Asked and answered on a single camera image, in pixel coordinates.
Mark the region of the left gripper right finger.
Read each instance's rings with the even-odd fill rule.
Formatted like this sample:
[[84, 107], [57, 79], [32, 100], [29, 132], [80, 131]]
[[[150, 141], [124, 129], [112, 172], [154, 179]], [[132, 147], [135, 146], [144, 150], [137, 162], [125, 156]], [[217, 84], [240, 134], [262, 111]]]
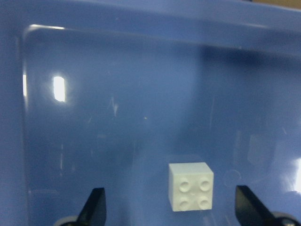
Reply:
[[279, 226], [277, 218], [248, 186], [236, 186], [235, 215], [241, 226]]

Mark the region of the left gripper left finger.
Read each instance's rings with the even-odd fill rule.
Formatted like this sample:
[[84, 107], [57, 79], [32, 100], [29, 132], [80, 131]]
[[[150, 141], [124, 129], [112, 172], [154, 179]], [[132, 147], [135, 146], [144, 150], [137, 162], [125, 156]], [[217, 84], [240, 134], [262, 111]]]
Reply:
[[104, 226], [106, 222], [106, 196], [104, 188], [94, 188], [77, 220], [77, 226]]

